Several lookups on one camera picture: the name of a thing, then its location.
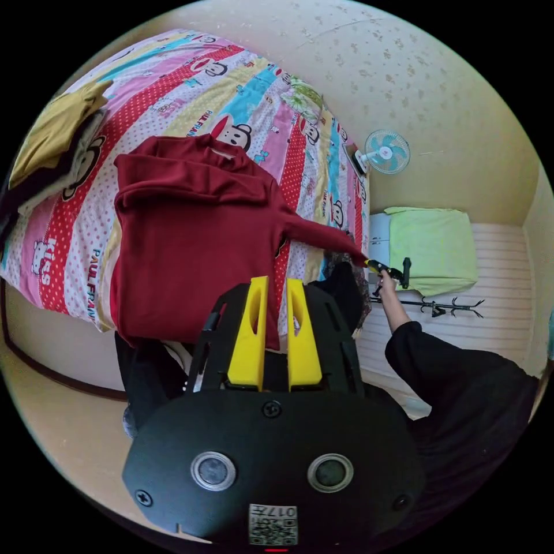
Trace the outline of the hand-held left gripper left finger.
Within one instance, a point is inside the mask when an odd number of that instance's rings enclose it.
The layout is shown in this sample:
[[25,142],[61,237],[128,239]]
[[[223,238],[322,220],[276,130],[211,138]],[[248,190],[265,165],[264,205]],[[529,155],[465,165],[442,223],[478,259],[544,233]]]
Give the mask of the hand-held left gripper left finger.
[[268,277],[252,278],[246,294],[227,378],[231,386],[262,386]]

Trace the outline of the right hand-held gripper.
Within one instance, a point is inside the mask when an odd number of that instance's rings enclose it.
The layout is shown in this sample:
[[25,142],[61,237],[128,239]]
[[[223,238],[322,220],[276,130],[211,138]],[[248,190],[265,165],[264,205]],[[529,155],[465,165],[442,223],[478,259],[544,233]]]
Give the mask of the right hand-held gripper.
[[392,280],[396,281],[400,285],[403,285],[403,272],[401,270],[396,268],[391,268],[373,259],[365,260],[365,266],[368,269],[375,269],[375,271],[379,275],[385,272]]

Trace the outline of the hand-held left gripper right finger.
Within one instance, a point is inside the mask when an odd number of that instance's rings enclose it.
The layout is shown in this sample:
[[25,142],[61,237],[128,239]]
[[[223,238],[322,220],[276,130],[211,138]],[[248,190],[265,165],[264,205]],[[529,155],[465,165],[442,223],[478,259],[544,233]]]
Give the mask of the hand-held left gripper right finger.
[[302,280],[287,280],[286,298],[288,380],[320,381],[322,371]]

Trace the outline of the person's right hand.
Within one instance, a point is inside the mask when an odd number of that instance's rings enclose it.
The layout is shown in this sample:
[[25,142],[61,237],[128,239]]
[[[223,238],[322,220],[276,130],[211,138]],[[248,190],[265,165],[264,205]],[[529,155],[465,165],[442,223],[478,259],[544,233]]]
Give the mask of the person's right hand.
[[373,292],[374,297],[379,297],[382,302],[396,297],[396,282],[387,271],[380,273],[380,279]]

